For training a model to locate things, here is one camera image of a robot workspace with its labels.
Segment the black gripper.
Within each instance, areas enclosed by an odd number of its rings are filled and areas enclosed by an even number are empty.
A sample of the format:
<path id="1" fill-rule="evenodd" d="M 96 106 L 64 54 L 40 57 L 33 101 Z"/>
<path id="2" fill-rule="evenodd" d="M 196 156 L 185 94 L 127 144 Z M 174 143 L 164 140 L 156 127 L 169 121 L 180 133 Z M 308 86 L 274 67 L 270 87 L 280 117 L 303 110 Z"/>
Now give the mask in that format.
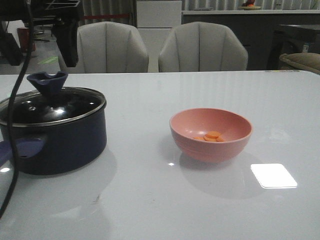
<path id="1" fill-rule="evenodd" d="M 55 24 L 52 33 L 67 67 L 78 63 L 78 22 L 84 17 L 81 0 L 2 0 L 0 2 L 0 52 L 12 66 L 22 62 L 22 52 L 11 33 L 5 31 L 5 22 L 27 22 L 29 17 L 66 19 Z"/>

